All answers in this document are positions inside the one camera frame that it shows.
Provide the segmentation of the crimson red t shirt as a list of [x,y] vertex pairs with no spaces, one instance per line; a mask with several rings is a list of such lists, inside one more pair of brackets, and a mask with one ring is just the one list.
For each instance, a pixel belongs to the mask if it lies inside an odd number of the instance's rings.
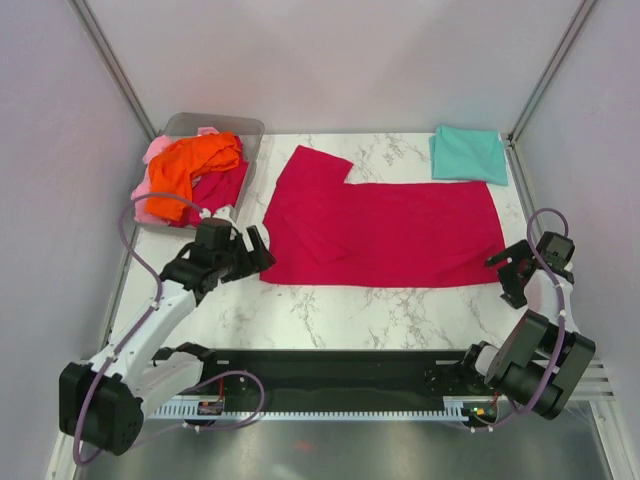
[[350,184],[352,168],[346,159],[295,149],[264,217],[276,263],[262,281],[373,288],[495,282],[485,262],[505,242],[485,184]]

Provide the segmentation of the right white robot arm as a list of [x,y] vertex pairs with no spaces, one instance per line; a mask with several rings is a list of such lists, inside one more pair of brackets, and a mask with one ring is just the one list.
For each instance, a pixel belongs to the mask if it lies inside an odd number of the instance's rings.
[[497,269],[501,298],[526,311],[501,347],[469,347],[457,371],[465,391],[491,387],[524,407],[541,384],[546,359],[554,367],[532,411],[551,420],[563,410],[596,352],[595,343],[573,326],[568,265],[574,251],[571,239],[546,232],[535,250],[521,240],[486,261],[488,267],[504,263]]

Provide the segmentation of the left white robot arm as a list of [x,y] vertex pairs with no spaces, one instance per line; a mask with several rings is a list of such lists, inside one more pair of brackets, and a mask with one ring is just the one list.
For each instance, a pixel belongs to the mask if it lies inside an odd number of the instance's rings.
[[169,334],[218,285],[262,273],[275,263],[256,226],[240,232],[209,218],[195,238],[156,277],[156,293],[128,329],[85,363],[69,363],[59,376],[59,429],[72,437],[73,458],[86,465],[81,448],[121,455],[150,414],[174,396],[208,393],[219,369],[186,348],[153,365]]

